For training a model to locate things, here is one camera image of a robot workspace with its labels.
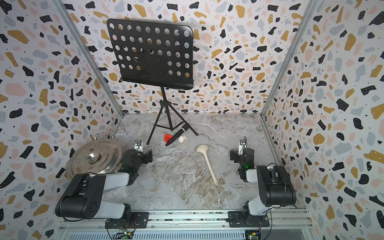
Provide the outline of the stainless steel pot lid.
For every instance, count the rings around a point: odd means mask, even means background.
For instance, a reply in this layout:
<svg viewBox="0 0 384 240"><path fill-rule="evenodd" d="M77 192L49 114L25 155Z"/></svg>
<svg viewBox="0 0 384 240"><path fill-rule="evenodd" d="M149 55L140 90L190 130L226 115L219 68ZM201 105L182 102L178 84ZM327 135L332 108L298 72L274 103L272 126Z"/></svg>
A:
<svg viewBox="0 0 384 240"><path fill-rule="evenodd" d="M77 174L110 174L122 167L122 147L113 139L94 140L78 149L67 162L66 177Z"/></svg>

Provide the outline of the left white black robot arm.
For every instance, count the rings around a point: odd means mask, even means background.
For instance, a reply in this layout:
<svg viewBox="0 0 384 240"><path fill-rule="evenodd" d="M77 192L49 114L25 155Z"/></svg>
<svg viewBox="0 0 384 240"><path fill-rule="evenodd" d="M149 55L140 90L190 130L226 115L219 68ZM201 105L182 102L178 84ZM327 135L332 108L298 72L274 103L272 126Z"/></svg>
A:
<svg viewBox="0 0 384 240"><path fill-rule="evenodd" d="M68 222L104 219L105 228L147 227L148 212L132 212L131 205L103 200L104 192L130 186L138 170L153 161L153 151L146 154L134 149L123 154L123 170L109 174L91 172L74 176L55 208L55 214Z"/></svg>

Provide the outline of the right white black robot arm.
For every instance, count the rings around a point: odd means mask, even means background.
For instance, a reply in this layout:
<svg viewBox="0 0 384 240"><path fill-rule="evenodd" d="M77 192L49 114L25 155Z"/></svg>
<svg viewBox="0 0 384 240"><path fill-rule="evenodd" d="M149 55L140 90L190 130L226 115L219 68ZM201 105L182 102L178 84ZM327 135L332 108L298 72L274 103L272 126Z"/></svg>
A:
<svg viewBox="0 0 384 240"><path fill-rule="evenodd" d="M230 151L230 160L240 164L238 175L245 183L256 183L259 195L247 201L241 211L228 212L231 228L262 228L270 226L267 214L296 204L296 191L289 174L282 165L271 163L267 166L255 165L255 151L249 148Z"/></svg>

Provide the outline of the stainless steel soup pot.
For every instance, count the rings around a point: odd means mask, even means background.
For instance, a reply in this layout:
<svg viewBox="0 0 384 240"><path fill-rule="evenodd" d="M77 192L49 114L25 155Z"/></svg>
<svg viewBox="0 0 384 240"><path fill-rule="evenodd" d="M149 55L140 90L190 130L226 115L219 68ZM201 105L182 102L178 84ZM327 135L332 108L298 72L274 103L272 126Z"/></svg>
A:
<svg viewBox="0 0 384 240"><path fill-rule="evenodd" d="M96 135L95 141L104 141L104 142L111 142L114 140L114 136L111 134L105 134L105 135Z"/></svg>

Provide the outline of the cream plastic ladle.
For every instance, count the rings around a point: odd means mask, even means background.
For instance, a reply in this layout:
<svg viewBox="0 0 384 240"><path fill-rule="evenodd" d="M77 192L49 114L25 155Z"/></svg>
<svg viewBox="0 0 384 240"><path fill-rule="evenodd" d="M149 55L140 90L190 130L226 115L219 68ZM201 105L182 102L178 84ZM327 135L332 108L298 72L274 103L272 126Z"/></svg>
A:
<svg viewBox="0 0 384 240"><path fill-rule="evenodd" d="M214 171L213 171L213 169L212 169L212 166L211 166L210 161L209 161L209 158L208 158L208 150L209 150L209 146L208 146L208 145L205 145L205 144L203 144L203 145L199 145L199 146L197 146L197 148L196 148L196 152L201 153L201 154L204 155L205 160L206 160L206 163L207 163L208 168L209 168L209 171L210 171L210 174L211 174L211 177L212 177L212 179L213 179L215 185L218 185L218 180L217 180L217 178L216 178L216 176L215 176L215 174L214 174Z"/></svg>

